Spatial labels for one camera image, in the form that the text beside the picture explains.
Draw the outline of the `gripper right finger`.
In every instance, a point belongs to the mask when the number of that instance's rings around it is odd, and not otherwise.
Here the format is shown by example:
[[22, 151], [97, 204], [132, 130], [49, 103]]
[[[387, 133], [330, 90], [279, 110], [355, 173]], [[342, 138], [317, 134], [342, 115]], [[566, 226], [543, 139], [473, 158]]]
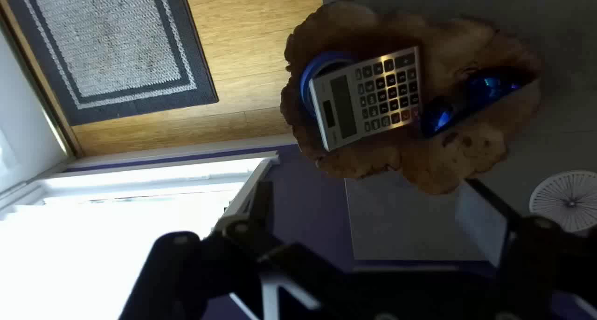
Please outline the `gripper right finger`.
[[573, 294], [597, 320], [597, 236], [568, 233], [543, 216], [521, 216], [480, 180], [466, 183], [504, 218], [495, 320], [550, 320], [554, 292]]

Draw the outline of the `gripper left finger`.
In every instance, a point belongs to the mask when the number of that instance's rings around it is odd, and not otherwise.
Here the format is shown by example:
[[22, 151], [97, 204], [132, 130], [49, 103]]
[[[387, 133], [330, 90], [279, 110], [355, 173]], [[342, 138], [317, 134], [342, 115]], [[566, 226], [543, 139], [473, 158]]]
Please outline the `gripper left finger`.
[[230, 216], [205, 239], [191, 231], [159, 237], [119, 320], [202, 320], [209, 301], [225, 294], [257, 320], [346, 320], [342, 273], [275, 237], [260, 216], [273, 204], [273, 183], [261, 181], [248, 216]]

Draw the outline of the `brown burl wood bowl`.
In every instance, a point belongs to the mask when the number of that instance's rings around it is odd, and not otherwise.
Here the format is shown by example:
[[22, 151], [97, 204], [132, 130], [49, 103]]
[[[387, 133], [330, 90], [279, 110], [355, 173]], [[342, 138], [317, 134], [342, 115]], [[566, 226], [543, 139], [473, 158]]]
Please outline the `brown burl wood bowl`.
[[[497, 101], [432, 139], [414, 128], [380, 133], [328, 152], [319, 127], [300, 99], [300, 74], [327, 50], [362, 58], [384, 50], [421, 46], [422, 102], [461, 99], [458, 84], [473, 72], [499, 66], [529, 73], [528, 86]], [[290, 73], [281, 92], [281, 113], [301, 152], [336, 178], [364, 178], [392, 168], [424, 193], [453, 192], [465, 178], [486, 173], [506, 159], [508, 144], [528, 125], [541, 101], [540, 59], [514, 35], [481, 18], [459, 16], [435, 21], [397, 10], [379, 14], [353, 1], [323, 5], [309, 14], [286, 40]]]

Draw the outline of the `shiny blue pen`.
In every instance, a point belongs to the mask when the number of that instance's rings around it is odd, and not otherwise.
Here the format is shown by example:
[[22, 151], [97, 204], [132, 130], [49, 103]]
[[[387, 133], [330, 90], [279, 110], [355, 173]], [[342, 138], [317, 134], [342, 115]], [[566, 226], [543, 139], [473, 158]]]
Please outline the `shiny blue pen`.
[[420, 128], [431, 139], [493, 105], [533, 81], [533, 75], [516, 67], [492, 67], [472, 73], [457, 84], [453, 96], [438, 96], [424, 106]]

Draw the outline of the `white round slotted disc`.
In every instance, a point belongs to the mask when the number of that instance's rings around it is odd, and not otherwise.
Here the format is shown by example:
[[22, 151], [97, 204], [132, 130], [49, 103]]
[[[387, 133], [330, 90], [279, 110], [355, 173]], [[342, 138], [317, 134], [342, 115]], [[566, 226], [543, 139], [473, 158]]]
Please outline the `white round slotted disc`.
[[529, 198], [529, 211], [569, 233], [597, 227], [597, 173], [573, 170], [546, 178]]

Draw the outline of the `bright window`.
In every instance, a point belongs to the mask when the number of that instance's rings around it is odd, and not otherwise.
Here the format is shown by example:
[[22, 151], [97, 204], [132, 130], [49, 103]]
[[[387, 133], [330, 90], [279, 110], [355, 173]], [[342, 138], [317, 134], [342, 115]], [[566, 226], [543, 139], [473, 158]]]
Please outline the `bright window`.
[[54, 174], [0, 195], [0, 320], [117, 320], [153, 242], [245, 211], [276, 152]]

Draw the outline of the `silver calculator with dark keys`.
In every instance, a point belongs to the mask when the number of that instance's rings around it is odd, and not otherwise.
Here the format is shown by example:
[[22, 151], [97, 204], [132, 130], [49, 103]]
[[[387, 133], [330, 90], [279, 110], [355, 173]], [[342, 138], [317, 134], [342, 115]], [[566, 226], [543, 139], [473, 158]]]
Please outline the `silver calculator with dark keys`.
[[422, 114], [418, 46], [324, 70], [309, 82], [323, 148], [408, 126]]

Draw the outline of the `grey doormat with dark border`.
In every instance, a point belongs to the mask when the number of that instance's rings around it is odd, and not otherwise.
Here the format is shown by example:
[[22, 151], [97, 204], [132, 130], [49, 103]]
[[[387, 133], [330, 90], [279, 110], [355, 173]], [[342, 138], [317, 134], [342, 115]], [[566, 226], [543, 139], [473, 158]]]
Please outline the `grey doormat with dark border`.
[[188, 0], [7, 0], [70, 126], [218, 102]]

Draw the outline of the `blue tape roll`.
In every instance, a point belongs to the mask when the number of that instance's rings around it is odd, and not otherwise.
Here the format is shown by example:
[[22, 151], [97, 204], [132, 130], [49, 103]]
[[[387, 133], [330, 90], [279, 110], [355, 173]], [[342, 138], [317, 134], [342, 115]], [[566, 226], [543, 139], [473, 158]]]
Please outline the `blue tape roll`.
[[356, 63], [356, 56], [349, 52], [326, 51], [313, 58], [305, 67], [300, 77], [300, 97], [302, 104], [311, 118], [316, 119], [309, 82], [322, 74], [324, 70], [337, 70]]

